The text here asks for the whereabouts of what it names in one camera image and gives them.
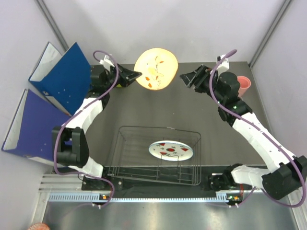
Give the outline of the beige wooden plate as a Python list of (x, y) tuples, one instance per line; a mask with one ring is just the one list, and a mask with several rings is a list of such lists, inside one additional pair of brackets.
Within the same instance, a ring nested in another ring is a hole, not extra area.
[(174, 79), (177, 70), (177, 58), (172, 52), (163, 48), (144, 51), (134, 65), (134, 71), (142, 74), (136, 81), (152, 91), (166, 88)]

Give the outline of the pink plastic cup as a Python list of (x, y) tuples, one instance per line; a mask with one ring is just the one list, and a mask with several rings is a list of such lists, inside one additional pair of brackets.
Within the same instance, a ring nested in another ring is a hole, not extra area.
[(243, 94), (249, 89), (251, 86), (251, 81), (249, 78), (245, 76), (237, 76), (237, 80), (240, 84), (240, 88), (238, 90), (238, 96), (242, 97)]

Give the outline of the white plate with red pattern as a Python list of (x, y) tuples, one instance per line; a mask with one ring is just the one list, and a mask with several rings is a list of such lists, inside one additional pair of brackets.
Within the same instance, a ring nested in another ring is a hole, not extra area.
[(152, 156), (164, 161), (185, 161), (194, 155), (189, 145), (173, 140), (154, 142), (148, 150)]

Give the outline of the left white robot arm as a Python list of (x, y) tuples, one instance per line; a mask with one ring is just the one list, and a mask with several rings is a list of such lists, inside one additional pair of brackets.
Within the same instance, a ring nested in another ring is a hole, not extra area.
[(105, 109), (113, 87), (128, 87), (140, 76), (141, 72), (121, 65), (91, 67), (90, 89), (81, 107), (66, 123), (52, 129), (54, 166), (67, 166), (76, 174), (92, 177), (92, 184), (98, 190), (107, 188), (109, 179), (103, 175), (104, 167), (90, 157), (85, 134), (95, 118)]

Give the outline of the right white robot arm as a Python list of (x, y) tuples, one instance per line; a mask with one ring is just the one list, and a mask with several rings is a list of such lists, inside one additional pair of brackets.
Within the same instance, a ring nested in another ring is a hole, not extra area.
[(218, 105), (218, 114), (238, 132), (263, 159), (266, 168), (240, 163), (227, 167), (221, 175), (210, 176), (212, 190), (234, 190), (241, 184), (259, 188), (274, 200), (280, 200), (298, 188), (305, 188), (307, 159), (285, 149), (259, 122), (252, 109), (239, 97), (237, 76), (217, 63), (214, 68), (199, 66), (181, 74), (184, 84), (205, 93)]

